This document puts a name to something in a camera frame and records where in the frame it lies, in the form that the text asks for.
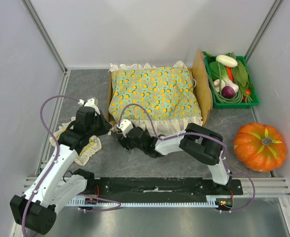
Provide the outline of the small lemon print pillow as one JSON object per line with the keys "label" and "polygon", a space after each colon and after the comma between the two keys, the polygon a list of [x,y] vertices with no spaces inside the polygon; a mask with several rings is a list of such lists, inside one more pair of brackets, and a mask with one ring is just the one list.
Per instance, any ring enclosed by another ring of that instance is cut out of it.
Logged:
{"label": "small lemon print pillow", "polygon": [[[58,130],[54,132],[54,137],[59,139],[62,132],[66,130],[68,125],[75,120],[75,117],[71,117],[71,120],[67,123],[62,123],[61,126],[58,127]],[[92,136],[89,138],[88,144],[83,147],[82,151],[76,156],[74,162],[80,166],[85,166],[89,159],[101,150],[102,145],[101,141],[97,136]]]}

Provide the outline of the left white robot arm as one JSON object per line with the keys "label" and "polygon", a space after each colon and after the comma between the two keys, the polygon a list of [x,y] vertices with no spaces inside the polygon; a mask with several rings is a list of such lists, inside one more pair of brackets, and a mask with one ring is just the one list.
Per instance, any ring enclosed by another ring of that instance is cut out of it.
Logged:
{"label": "left white robot arm", "polygon": [[75,174],[62,187],[57,186],[70,164],[90,143],[90,138],[107,134],[111,127],[102,111],[88,106],[77,110],[75,120],[60,133],[54,153],[44,170],[23,195],[14,195],[10,200],[17,224],[45,235],[66,203],[80,192],[91,194],[94,191],[95,182],[79,174]]}

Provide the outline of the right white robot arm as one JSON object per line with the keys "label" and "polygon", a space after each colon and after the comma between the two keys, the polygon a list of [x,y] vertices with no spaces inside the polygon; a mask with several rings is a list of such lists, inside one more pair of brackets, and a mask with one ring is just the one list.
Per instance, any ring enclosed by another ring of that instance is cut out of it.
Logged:
{"label": "right white robot arm", "polygon": [[216,193],[222,195],[230,190],[231,172],[223,163],[225,146],[221,135],[190,123],[177,134],[152,136],[148,130],[134,126],[127,119],[117,125],[117,129],[120,133],[118,142],[125,150],[137,148],[151,158],[183,151],[208,166]]}

